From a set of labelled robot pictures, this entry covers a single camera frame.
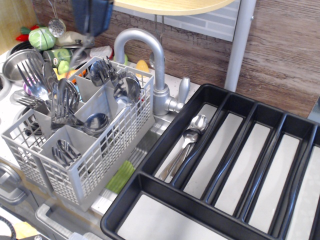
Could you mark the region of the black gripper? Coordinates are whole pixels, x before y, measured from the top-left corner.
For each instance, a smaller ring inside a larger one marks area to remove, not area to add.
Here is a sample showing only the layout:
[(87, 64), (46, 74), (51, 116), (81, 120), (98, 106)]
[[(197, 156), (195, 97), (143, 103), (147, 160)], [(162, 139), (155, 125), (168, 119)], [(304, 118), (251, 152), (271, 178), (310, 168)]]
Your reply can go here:
[(82, 35), (97, 37), (109, 28), (113, 0), (72, 0), (74, 24)]

